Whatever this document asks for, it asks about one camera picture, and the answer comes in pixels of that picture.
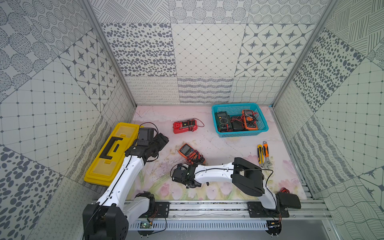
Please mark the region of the dark red-trim multimeter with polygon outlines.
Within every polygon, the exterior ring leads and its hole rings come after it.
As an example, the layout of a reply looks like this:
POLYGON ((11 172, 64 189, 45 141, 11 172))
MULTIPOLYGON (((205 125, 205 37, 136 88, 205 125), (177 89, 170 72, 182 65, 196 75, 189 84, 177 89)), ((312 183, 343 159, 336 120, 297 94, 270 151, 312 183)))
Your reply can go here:
POLYGON ((216 119, 217 129, 220 133, 232 131, 230 116, 227 114, 227 112, 215 113, 215 119, 216 119))

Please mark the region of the orange Victor multimeter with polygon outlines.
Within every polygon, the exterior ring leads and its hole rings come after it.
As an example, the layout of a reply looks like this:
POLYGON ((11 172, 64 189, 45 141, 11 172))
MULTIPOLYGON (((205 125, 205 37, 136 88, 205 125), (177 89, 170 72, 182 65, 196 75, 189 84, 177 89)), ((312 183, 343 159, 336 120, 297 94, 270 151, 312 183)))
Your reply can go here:
POLYGON ((242 111, 242 120, 244 122, 244 128, 248 131, 257 131, 258 125, 258 119, 257 119, 258 113, 252 111, 252 110, 243 110, 242 111))

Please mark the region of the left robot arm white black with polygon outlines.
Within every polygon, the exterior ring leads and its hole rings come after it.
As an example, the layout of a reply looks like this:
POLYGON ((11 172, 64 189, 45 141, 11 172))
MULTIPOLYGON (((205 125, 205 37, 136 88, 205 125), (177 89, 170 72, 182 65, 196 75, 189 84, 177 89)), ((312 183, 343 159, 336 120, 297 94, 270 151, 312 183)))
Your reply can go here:
POLYGON ((129 226, 140 217, 155 218, 156 200, 150 192, 136 195, 125 205, 136 177, 145 164, 159 157, 169 139, 156 126, 139 128, 138 137, 125 151, 123 164, 116 177, 96 204, 88 204, 83 211, 83 240, 124 240, 129 226))

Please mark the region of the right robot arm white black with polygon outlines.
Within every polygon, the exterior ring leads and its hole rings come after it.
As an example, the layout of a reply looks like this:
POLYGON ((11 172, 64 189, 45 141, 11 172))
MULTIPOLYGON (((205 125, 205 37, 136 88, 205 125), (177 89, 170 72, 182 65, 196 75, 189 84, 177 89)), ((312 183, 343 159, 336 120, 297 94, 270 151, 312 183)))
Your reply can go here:
POLYGON ((275 194, 268 188, 269 178, 264 176, 264 171, 271 174, 274 172, 243 158, 235 158, 232 163, 218 166, 177 164, 171 170, 170 176, 173 182, 190 189, 213 182, 232 183, 244 194, 258 198, 266 210, 279 211, 281 207, 300 209, 302 205, 297 195, 285 192, 275 194))

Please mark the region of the teal plastic basket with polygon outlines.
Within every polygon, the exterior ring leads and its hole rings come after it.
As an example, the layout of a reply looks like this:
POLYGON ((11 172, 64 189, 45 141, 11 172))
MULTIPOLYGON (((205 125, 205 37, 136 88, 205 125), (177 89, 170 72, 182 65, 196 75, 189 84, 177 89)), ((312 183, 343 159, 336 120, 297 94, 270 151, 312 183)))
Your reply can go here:
POLYGON ((269 130, 255 103, 214 105, 212 115, 215 130, 221 138, 257 136, 269 130))

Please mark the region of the yellow black toolbox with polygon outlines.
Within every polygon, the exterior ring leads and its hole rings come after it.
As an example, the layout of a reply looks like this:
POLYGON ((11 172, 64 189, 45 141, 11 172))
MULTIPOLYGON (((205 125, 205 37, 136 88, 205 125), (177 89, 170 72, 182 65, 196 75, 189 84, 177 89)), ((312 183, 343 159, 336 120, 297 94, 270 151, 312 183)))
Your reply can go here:
POLYGON ((139 128, 140 126, 135 124, 117 124, 87 170, 84 181, 89 184, 110 186, 123 164, 125 151, 137 139, 139 128))

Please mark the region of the yellow black utility knife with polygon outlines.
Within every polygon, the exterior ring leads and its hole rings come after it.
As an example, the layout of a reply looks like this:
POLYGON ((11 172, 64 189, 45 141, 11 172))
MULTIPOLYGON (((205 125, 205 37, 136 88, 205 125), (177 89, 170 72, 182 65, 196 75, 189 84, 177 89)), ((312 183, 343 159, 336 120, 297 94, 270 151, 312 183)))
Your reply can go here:
POLYGON ((259 159, 259 165, 261 167, 264 166, 264 149, 262 145, 258 145, 258 159, 259 159))

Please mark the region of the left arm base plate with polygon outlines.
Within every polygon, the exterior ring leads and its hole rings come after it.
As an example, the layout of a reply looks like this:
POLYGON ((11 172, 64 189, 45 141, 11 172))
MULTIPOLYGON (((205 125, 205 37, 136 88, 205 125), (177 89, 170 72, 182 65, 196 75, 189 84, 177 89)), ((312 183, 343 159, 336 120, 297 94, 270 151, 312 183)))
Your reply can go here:
POLYGON ((168 218, 170 202, 153 202, 149 205, 147 218, 168 218))

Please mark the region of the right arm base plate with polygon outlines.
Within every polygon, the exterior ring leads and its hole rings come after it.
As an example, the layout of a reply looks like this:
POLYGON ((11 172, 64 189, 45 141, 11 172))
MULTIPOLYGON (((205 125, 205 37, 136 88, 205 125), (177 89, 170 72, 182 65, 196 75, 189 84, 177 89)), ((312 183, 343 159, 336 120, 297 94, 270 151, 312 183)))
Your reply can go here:
POLYGON ((289 218, 290 214, 287 208, 282 206, 278 200, 278 207, 275 210, 269 210, 262 206, 261 202, 247 202, 247 209, 250 218, 278 218, 281 215, 282 218, 289 218))

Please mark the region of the aluminium mounting rail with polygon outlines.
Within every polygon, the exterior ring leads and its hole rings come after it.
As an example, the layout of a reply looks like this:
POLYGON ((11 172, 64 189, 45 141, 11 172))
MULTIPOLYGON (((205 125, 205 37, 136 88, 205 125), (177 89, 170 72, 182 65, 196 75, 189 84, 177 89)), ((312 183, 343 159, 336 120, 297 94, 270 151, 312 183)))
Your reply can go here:
POLYGON ((289 218, 250 218, 247 202, 258 201, 169 201, 168 218, 133 217, 137 221, 278 221, 278 220, 331 220, 331 213, 320 200, 304 200, 300 209, 287 208, 289 218))

